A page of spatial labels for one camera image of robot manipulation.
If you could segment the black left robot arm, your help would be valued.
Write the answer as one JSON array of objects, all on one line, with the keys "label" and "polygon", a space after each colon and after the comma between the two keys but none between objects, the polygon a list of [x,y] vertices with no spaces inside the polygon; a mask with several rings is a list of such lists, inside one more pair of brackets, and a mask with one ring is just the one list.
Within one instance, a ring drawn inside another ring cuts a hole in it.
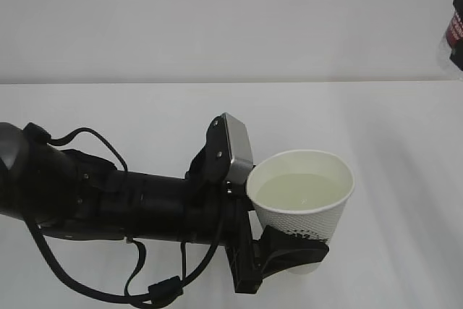
[{"label": "black left robot arm", "polygon": [[183,178],[128,170],[124,161],[69,148],[71,132],[54,139],[36,124],[19,128],[1,124],[1,213],[24,221],[56,276],[71,280],[45,242],[167,240],[208,246],[191,273],[154,284],[144,295],[85,294],[112,303],[134,303],[177,296],[194,281],[224,246],[238,293],[254,294],[264,278],[295,266],[322,261],[326,242],[303,233],[286,234],[265,227],[252,237],[245,192],[253,168],[243,123],[228,114],[216,117],[205,145]]}]

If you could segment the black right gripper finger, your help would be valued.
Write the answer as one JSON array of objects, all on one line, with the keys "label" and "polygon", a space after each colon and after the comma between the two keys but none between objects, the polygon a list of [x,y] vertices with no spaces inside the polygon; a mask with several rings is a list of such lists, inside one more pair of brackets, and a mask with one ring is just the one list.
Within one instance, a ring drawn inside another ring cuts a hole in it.
[{"label": "black right gripper finger", "polygon": [[462,70],[462,0],[453,0],[454,15],[449,23],[450,60]]}]

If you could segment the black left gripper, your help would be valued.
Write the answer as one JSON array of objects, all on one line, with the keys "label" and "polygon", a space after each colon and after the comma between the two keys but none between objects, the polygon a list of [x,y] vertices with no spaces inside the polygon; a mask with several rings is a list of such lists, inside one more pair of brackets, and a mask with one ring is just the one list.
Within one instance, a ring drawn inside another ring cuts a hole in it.
[{"label": "black left gripper", "polygon": [[[318,269],[329,252],[323,240],[286,234],[266,226],[260,239],[252,238],[250,201],[243,185],[212,183],[190,175],[183,180],[180,242],[182,287],[193,283],[206,270],[219,246],[224,246],[234,291],[255,294],[263,278],[282,271],[306,275]],[[186,244],[205,244],[206,254],[187,273]]]}]

